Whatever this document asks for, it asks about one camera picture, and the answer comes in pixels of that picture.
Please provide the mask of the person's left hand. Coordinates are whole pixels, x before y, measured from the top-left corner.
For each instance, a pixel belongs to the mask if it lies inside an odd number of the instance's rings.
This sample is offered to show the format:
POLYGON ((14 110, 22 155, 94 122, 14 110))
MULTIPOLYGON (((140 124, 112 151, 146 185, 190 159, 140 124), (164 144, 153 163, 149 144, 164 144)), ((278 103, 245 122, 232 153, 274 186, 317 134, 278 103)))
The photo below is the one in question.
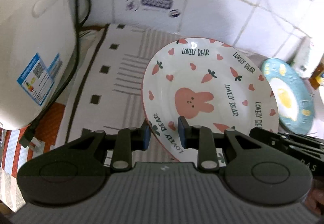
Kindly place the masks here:
POLYGON ((317 215, 323 215, 323 183, 315 181, 304 202, 305 206, 317 215))

